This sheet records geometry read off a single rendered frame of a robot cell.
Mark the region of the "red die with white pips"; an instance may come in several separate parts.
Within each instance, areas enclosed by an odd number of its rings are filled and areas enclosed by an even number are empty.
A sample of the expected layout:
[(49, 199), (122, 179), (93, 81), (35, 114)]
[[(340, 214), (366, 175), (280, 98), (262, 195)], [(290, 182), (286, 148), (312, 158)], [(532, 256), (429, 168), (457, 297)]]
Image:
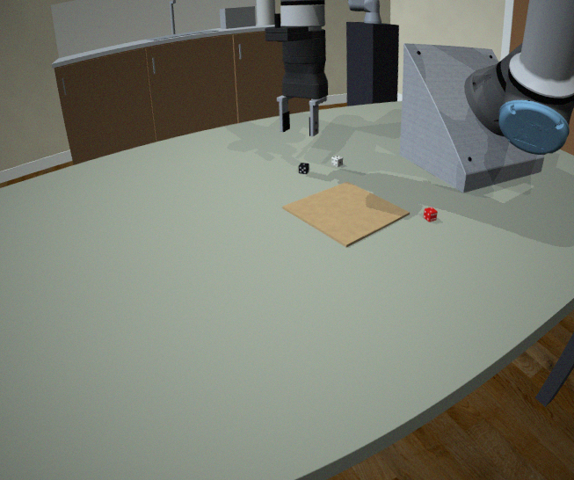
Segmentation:
[(424, 218), (429, 222), (436, 221), (437, 213), (438, 213), (438, 211), (436, 211), (432, 207), (425, 208)]

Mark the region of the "tan mat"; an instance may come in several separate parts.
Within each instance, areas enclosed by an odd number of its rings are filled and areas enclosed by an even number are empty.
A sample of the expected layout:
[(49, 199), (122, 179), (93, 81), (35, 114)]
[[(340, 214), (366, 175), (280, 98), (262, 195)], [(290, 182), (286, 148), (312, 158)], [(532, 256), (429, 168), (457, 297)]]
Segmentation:
[(344, 247), (355, 244), (410, 214), (349, 182), (282, 208)]

